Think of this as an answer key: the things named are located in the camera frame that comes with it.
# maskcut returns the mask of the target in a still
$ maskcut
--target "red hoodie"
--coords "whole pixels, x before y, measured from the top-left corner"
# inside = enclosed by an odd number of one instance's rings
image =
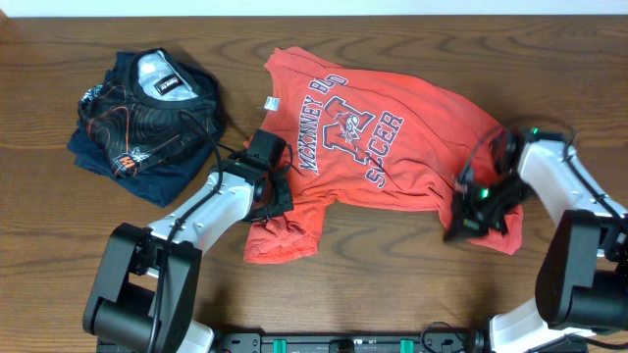
[[[292,145],[294,210],[253,224],[244,260],[275,264],[315,254],[325,209],[336,200],[438,211],[449,225],[454,181],[480,138],[498,126],[491,116],[423,79],[344,69],[300,48],[275,49],[265,67],[279,106],[262,128]],[[496,179],[487,145],[473,168],[483,183]],[[512,254],[522,221],[518,206],[506,216],[509,234],[469,241]]]

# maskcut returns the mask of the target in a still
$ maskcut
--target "wooden table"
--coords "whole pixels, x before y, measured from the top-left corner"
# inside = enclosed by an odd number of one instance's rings
[[[263,65],[301,46],[350,67],[420,76],[509,126],[580,131],[585,165],[628,204],[628,18],[390,17],[21,19],[0,22],[0,351],[93,352],[84,304],[107,238],[143,226],[194,193],[212,164],[165,210],[73,166],[66,143],[77,102],[116,51],[167,48],[221,82],[238,146],[264,119]],[[421,330],[478,325],[534,294],[553,226],[525,205],[515,256],[442,243],[434,213],[333,205],[320,253],[281,266],[242,261],[247,225],[203,260],[194,317],[266,331]],[[617,334],[611,341],[628,340]]]

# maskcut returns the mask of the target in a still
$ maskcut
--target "white backdrop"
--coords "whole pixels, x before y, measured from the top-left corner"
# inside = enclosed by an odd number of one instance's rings
[[[628,0],[0,0],[9,17],[628,14]]]

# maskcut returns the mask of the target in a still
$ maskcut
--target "white tag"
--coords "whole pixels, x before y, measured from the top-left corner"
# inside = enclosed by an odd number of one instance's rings
[[[264,109],[277,112],[278,108],[279,108],[279,98],[266,97],[266,104],[264,104]]]

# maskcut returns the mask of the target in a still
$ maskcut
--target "red sweatshirt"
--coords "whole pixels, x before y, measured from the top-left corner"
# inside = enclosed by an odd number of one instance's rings
[[[334,201],[398,211],[437,211],[451,222],[454,181],[480,138],[498,123],[465,98],[423,79],[349,70],[300,48],[276,49],[266,69],[276,111],[262,128],[292,145],[294,210],[251,227],[244,260],[282,263],[315,254]],[[289,155],[283,157],[284,163]],[[487,145],[476,179],[496,179]],[[521,246],[523,211],[509,234],[471,239],[508,254]]]

